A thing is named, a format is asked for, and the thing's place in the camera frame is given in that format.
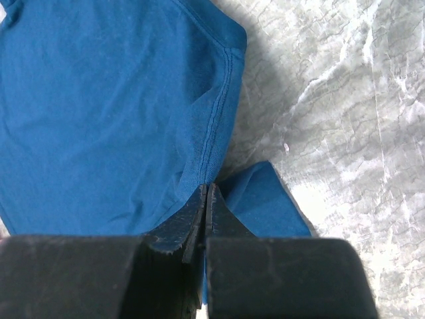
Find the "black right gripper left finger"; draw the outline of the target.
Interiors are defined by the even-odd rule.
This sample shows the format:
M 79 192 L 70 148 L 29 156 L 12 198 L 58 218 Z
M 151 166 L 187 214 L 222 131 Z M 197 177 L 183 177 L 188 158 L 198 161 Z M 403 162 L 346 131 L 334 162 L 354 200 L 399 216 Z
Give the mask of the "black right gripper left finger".
M 207 187 L 136 236 L 1 241 L 2 318 L 194 318 L 202 304 Z

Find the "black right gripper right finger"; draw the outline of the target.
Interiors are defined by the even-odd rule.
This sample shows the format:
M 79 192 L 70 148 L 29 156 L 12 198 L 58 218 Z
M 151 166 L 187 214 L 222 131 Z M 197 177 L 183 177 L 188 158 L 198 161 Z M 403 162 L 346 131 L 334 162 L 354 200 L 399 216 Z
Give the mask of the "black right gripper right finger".
M 217 185 L 206 208 L 210 318 L 377 318 L 355 249 L 341 239 L 262 238 L 228 209 Z

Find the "blue t-shirt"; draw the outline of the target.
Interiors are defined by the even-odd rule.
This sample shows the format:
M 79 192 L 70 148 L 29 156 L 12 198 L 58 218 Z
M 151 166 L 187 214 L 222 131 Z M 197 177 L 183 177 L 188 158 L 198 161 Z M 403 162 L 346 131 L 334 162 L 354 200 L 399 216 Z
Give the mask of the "blue t-shirt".
M 210 187 L 247 34 L 211 1 L 2 1 L 9 236 L 136 236 Z

